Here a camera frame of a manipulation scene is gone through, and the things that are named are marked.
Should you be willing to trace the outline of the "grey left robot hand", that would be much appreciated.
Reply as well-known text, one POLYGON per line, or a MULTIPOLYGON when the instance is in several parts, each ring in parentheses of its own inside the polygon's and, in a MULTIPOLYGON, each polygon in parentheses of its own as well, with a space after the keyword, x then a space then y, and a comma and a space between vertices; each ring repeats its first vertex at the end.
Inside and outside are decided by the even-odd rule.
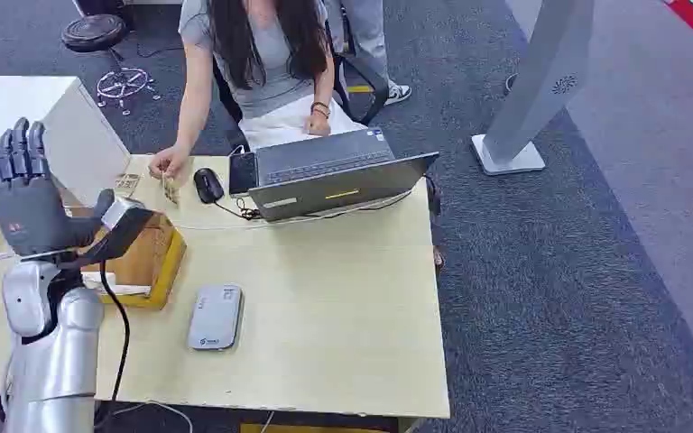
POLYGON ((42 122, 21 117, 0 139, 0 229, 20 256, 92 244, 115 200, 112 189, 103 189, 91 216, 68 216, 45 157, 44 132, 42 122))

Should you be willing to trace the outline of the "person's left hand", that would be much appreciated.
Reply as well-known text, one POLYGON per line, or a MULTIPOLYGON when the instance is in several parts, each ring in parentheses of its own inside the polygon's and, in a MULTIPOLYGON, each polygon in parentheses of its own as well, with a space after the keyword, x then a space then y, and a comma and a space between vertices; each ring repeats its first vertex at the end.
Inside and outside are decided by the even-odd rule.
POLYGON ((331 127, 327 114, 318 109, 313 110, 305 119, 304 132, 316 136, 330 135, 331 127))

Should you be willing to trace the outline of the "person's right hand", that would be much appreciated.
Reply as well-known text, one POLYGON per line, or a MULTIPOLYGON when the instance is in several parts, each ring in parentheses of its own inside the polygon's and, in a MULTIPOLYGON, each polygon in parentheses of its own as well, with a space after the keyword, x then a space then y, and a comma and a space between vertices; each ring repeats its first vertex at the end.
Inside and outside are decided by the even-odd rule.
POLYGON ((184 165, 189 161, 191 148, 182 144, 173 144, 153 155, 148 164, 148 171, 153 178, 175 179, 184 165))

